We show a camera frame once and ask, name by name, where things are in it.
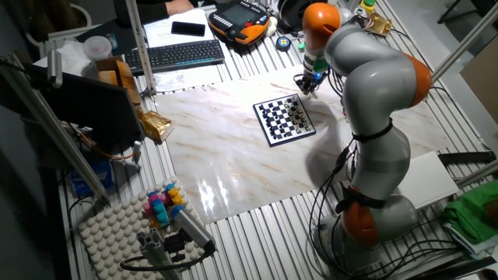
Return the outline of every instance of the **green bag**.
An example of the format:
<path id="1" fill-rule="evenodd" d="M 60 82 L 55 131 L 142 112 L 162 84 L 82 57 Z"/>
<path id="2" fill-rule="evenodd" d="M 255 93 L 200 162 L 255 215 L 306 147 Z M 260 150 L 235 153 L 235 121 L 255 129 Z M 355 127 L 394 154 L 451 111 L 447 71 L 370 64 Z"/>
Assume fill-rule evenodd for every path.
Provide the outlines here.
<path id="1" fill-rule="evenodd" d="M 476 245 L 498 234 L 496 211 L 498 180 L 468 191 L 451 202 L 444 209 L 443 218 L 468 242 Z"/>

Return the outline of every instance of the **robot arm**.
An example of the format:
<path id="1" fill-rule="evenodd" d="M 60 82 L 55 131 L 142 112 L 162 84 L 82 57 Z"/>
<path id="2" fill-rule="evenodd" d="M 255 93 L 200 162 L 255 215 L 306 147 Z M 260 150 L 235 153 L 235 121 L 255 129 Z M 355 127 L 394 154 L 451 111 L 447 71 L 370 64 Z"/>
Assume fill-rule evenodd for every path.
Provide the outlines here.
<path id="1" fill-rule="evenodd" d="M 336 8 L 326 3 L 315 3 L 304 11 L 303 32 L 306 44 L 304 71 L 302 78 L 296 81 L 304 94 L 313 94 L 327 78 L 325 45 L 328 38 L 351 18 L 352 13 L 348 9 Z"/>
<path id="2" fill-rule="evenodd" d="M 359 159 L 345 200 L 336 211 L 342 212 L 342 226 L 353 240 L 373 247 L 416 225 L 413 204 L 392 194 L 408 171 L 410 148 L 390 115 L 423 100 L 431 78 L 420 61 L 378 42 L 356 25 L 344 25 L 348 12 L 324 3 L 305 11 L 303 80 L 312 80 L 329 65 L 347 76 L 342 102 Z"/>

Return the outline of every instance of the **keyboard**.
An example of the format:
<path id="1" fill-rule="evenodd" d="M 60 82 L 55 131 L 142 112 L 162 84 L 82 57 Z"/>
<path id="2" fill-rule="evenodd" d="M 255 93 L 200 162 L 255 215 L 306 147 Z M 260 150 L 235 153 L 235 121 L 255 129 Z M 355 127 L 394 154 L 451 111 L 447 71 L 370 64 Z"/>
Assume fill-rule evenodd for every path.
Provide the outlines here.
<path id="1" fill-rule="evenodd" d="M 153 73 L 222 63 L 225 59 L 218 40 L 203 40 L 164 47 L 148 48 Z M 123 59 L 133 75 L 143 75 L 139 52 L 128 51 Z"/>

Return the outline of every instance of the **smartphone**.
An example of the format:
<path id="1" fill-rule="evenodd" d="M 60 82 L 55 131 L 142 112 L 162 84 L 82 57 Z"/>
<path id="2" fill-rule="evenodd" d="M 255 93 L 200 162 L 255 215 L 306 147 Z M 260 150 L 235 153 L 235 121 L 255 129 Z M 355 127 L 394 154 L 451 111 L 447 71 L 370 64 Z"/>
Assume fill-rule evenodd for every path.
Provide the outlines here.
<path id="1" fill-rule="evenodd" d="M 203 37 L 205 32 L 204 24 L 173 22 L 171 25 L 172 34 L 192 35 Z"/>

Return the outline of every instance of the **monitor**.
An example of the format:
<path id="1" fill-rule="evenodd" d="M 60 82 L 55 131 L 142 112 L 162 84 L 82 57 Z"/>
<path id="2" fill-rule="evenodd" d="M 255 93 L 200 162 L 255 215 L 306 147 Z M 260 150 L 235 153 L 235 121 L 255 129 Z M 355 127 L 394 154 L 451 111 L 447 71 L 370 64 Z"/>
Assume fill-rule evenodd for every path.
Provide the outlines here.
<path id="1" fill-rule="evenodd" d="M 32 75 L 47 78 L 47 69 L 24 65 Z M 120 86 L 63 73 L 59 89 L 42 89 L 41 93 L 55 116 L 93 129 L 92 139 L 99 144 L 132 144 L 145 137 L 128 91 Z"/>

